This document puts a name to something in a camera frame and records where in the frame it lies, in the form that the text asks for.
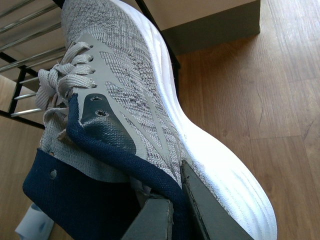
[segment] eyelet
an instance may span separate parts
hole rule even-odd
[[[50,179],[54,180],[57,177],[57,170],[51,169],[49,172],[49,175],[50,175]]]
[[[103,110],[98,110],[95,112],[96,115],[98,115],[99,117],[108,117],[109,113],[107,113],[106,111]]]
[[[91,101],[98,101],[98,100],[102,100],[101,97],[98,96],[93,96],[92,98],[90,98]]]

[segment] gray knit sneaker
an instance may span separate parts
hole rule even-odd
[[[188,238],[185,160],[254,239],[277,238],[273,208],[254,176],[184,115],[165,43],[143,15],[118,0],[66,0],[62,28],[71,47],[60,64],[39,73],[37,102],[52,107],[44,152],[92,179],[131,178],[134,188],[170,199],[174,239]]]

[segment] chrome rod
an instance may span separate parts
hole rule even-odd
[[[38,66],[38,65],[41,65],[41,64],[45,64],[45,63],[51,62],[51,61],[53,61],[53,60],[60,59],[60,58],[62,58],[64,55],[65,55],[65,54],[63,53],[63,54],[60,54],[60,55],[58,55],[58,56],[50,57],[50,58],[48,58],[48,59],[46,59],[46,60],[43,60],[43,61],[40,61],[40,62],[36,62],[36,63],[34,63],[34,64],[30,65],[30,66],[27,66],[26,69],[30,69],[30,68],[33,68],[33,67],[35,67],[35,66]]]
[[[25,110],[25,111],[18,111],[18,112],[12,113],[11,117],[14,118],[14,117],[18,117],[21,115],[33,114],[33,113],[37,113],[37,112],[41,112],[41,111],[43,111],[41,108],[35,108],[35,109],[30,109],[30,110]]]
[[[15,61],[13,63],[10,63],[8,65],[0,67],[0,73],[8,71],[10,69],[21,67],[21,66],[23,66],[23,65],[25,65],[27,63],[32,63],[33,61],[37,61],[39,59],[43,59],[43,58],[49,57],[49,56],[51,56],[53,54],[64,52],[65,50],[66,50],[66,48],[64,46],[57,47],[57,48],[54,48],[54,49],[39,53],[37,55],[28,57],[26,59],[23,59],[23,60],[20,60],[20,61]]]
[[[25,36],[23,38],[17,39],[17,40],[15,40],[13,42],[10,42],[10,43],[8,43],[8,44],[6,44],[4,46],[1,46],[0,47],[0,52],[3,52],[4,50],[6,50],[8,48],[12,48],[12,47],[14,47],[16,45],[25,43],[27,41],[30,41],[32,39],[35,39],[37,37],[40,37],[40,36],[45,35],[47,33],[50,33],[50,32],[52,32],[52,31],[54,31],[56,29],[59,29],[60,27],[61,27],[61,22],[59,22],[59,23],[57,23],[55,25],[52,25],[52,26],[50,26],[50,27],[48,27],[46,29],[42,29],[42,30],[40,30],[40,31],[38,31],[36,33],[33,33],[33,34],[29,35],[29,36]]]
[[[17,96],[14,98],[14,100],[20,100],[20,99],[26,99],[26,98],[31,98],[33,96],[35,96],[37,93],[29,93],[29,94],[25,94],[25,95],[21,95],[21,96]]]
[[[34,77],[34,78],[31,78],[31,79],[28,79],[28,80],[23,80],[20,82],[20,84],[26,84],[26,83],[30,83],[30,82],[34,82],[34,81],[38,81],[39,80],[39,77]]]
[[[20,18],[19,20],[15,21],[13,23],[10,23],[7,26],[0,28],[0,34],[3,34],[3,33],[7,32],[17,26],[20,26],[21,24],[24,24],[32,19],[35,19],[35,18],[55,9],[57,7],[58,6],[55,3],[53,3],[53,4],[50,4],[49,6],[46,6],[44,8],[39,9],[38,11],[31,13],[30,15],[24,16],[23,18]]]
[[[7,16],[10,13],[13,13],[14,11],[22,8],[23,6],[32,3],[34,0],[24,0],[22,2],[19,2],[18,4],[12,6],[11,8],[8,8],[2,12],[0,12],[0,18],[3,18],[4,16]]]

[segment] sneaker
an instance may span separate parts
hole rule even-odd
[[[36,101],[49,109],[25,193],[75,239],[119,239],[139,211],[133,190],[152,190],[173,203],[172,238],[186,240],[186,161],[253,239],[277,239],[257,180],[184,115],[156,28],[118,0],[66,0],[61,23],[70,47],[39,72]]]

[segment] knit fabric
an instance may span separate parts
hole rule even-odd
[[[181,186],[183,147],[158,93],[149,50],[135,23],[113,2],[102,0],[67,0],[61,17],[66,46],[88,33],[112,49],[113,53],[100,52],[100,56],[124,87],[106,79],[107,93],[138,122],[139,126],[129,123],[145,144],[145,160],[160,167]],[[160,121],[155,112],[170,129],[163,120],[157,128],[155,121]]]
[[[54,153],[55,158],[95,180],[109,183],[129,182],[128,175],[85,153],[68,136],[59,137],[67,126],[67,116],[63,112],[51,109],[45,113],[44,118],[45,130],[40,141],[42,151]]]

